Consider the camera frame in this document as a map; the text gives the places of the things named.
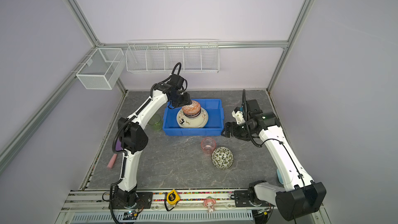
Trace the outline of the orange patterned bowl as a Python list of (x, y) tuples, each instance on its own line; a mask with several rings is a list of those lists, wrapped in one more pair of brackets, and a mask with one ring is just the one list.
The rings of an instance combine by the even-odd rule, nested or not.
[(185, 105), (182, 108), (182, 112), (188, 118), (195, 118), (201, 113), (201, 105), (198, 101), (192, 100), (191, 104)]

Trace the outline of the pink glass cup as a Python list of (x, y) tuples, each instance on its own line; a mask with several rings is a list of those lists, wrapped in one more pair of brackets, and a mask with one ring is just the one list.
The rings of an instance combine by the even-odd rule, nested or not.
[(201, 141), (201, 148), (204, 155), (211, 156), (217, 147), (217, 143), (213, 138), (206, 137)]

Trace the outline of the olive leaf pattern bowl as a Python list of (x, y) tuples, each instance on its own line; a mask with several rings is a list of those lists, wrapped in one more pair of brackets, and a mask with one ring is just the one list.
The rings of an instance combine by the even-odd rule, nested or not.
[(221, 146), (213, 151), (211, 161), (216, 168), (227, 170), (232, 166), (234, 156), (229, 148)]

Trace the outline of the cream painted plate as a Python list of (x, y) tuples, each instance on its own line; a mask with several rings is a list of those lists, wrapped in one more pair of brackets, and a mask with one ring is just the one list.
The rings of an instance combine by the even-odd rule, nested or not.
[(188, 118), (182, 110), (179, 110), (176, 117), (177, 124), (185, 129), (203, 128), (208, 123), (208, 119), (208, 112), (204, 108), (201, 108), (200, 114), (195, 118)]

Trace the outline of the green glass cup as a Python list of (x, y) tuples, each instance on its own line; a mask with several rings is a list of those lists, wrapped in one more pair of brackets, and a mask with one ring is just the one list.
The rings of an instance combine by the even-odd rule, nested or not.
[(160, 115), (155, 114), (153, 115), (150, 120), (148, 121), (148, 125), (154, 130), (154, 131), (160, 131), (163, 126), (162, 118)]

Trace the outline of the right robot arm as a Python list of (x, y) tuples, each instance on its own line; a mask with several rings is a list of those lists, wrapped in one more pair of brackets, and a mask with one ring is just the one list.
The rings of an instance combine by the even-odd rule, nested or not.
[(264, 203), (275, 206), (286, 221), (319, 211), (326, 188), (303, 168), (276, 115), (263, 112), (257, 100), (247, 100), (243, 93), (241, 106), (235, 108), (232, 116), (235, 120), (225, 124), (221, 135), (252, 142), (258, 148), (266, 147), (282, 178), (282, 187), (265, 180), (250, 183), (246, 198), (249, 203), (256, 207)]

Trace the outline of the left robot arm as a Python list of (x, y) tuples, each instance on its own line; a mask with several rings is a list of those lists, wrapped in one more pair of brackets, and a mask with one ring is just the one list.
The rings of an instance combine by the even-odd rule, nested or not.
[(118, 131), (113, 140), (113, 153), (122, 153), (120, 178), (110, 186), (110, 207), (132, 209), (138, 202), (137, 171), (142, 151), (149, 138), (145, 128), (149, 120), (164, 105), (179, 108), (192, 103), (186, 92), (188, 82), (180, 72), (182, 64), (178, 62), (165, 80), (152, 85), (146, 101), (132, 114), (118, 120)]

